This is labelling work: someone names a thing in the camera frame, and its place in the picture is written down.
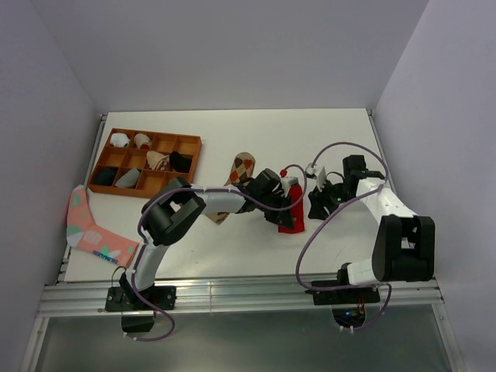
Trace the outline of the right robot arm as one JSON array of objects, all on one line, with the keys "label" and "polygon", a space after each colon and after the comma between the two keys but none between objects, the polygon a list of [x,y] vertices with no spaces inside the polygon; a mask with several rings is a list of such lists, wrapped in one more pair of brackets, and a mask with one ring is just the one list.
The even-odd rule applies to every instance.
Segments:
[{"label": "right robot arm", "polygon": [[387,186],[384,174],[367,168],[364,156],[343,159],[339,183],[327,179],[324,167],[310,165],[307,175],[316,180],[308,194],[310,219],[325,220],[356,199],[367,207],[378,225],[371,258],[345,263],[339,269],[335,285],[339,299],[354,301],[362,285],[432,280],[436,237],[433,219],[408,208]]}]

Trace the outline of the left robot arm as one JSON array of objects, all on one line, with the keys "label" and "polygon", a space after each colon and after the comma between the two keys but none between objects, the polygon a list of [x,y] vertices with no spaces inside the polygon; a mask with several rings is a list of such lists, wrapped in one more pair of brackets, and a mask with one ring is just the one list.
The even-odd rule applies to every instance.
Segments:
[{"label": "left robot arm", "polygon": [[148,306],[165,253],[185,237],[201,215],[243,214],[258,209],[268,222],[293,228],[289,191],[297,184],[296,177],[279,176],[268,168],[255,178],[219,188],[201,188],[182,177],[174,180],[142,208],[137,230],[143,241],[119,280],[123,301],[133,309]]}]

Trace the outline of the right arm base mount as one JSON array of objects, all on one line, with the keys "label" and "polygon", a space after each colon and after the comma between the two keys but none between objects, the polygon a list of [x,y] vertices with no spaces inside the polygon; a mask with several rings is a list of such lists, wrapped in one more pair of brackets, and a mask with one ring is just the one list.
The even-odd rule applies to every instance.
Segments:
[{"label": "right arm base mount", "polygon": [[332,308],[332,316],[338,326],[356,329],[367,319],[366,304],[379,303],[381,297],[372,288],[344,289],[338,291],[306,290],[315,306],[347,305],[347,308]]}]

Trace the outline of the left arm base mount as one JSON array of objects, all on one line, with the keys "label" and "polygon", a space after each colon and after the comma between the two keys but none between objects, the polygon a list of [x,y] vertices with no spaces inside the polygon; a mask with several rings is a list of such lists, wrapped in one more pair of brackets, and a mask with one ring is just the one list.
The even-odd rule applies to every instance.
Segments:
[{"label": "left arm base mount", "polygon": [[[174,286],[152,286],[140,294],[158,308],[173,310],[176,292]],[[122,313],[122,330],[130,333],[149,332],[157,317],[157,311],[139,299],[132,289],[125,291],[121,287],[109,288],[104,310]]]}]

